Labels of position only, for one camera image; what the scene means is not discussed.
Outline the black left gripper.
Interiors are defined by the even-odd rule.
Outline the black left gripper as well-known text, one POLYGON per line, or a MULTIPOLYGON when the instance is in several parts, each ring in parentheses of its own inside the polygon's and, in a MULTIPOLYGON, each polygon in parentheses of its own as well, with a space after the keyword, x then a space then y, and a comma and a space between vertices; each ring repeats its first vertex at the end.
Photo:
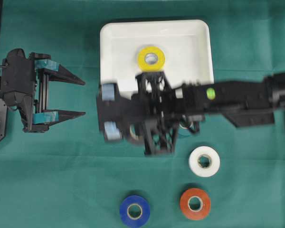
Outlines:
POLYGON ((24 50, 16 48, 7 54, 2 63, 5 65, 1 75, 2 99, 6 106, 17 107, 24 132, 46 132, 49 127, 42 124, 59 123, 86 114, 66 110, 45 110, 33 114, 37 83, 35 70, 46 75, 49 81, 82 86, 86 84, 59 62, 51 60, 51 55, 32 52, 26 58, 24 50))

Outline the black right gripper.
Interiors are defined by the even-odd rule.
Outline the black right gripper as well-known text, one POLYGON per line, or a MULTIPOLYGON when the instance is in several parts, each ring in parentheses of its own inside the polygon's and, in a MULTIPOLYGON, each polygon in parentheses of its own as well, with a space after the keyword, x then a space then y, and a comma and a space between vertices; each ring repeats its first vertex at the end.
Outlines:
POLYGON ((139 136, 144 139, 145 155, 173 153, 180 126, 190 134, 200 131, 204 115, 188 116, 175 110, 181 102, 177 101, 175 90, 168 82, 163 71, 144 72, 136 77, 138 93, 132 98, 146 104, 147 116, 135 124, 139 136))

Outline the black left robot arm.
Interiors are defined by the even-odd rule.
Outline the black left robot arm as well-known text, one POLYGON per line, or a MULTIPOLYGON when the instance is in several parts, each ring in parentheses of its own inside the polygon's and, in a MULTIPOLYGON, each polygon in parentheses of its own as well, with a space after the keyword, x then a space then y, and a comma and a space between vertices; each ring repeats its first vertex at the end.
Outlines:
POLYGON ((0 65, 0 141, 6 135, 8 110, 19 111, 23 131, 44 133, 50 126, 78 118, 84 112, 48 109, 49 82, 85 85, 48 54, 11 50, 0 65))

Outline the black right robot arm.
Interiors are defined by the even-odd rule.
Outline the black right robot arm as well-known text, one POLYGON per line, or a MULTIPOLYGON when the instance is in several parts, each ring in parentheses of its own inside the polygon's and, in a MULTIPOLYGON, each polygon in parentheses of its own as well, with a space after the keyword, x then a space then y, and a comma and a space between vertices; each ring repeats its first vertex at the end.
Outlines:
POLYGON ((147 116, 128 128, 127 140, 144 145, 146 155, 172 153, 178 131, 200 131, 206 114, 221 114, 235 127, 273 124, 274 111, 285 109, 285 72, 261 82, 223 81, 171 87, 162 71, 136 76, 133 100, 146 104, 147 116))

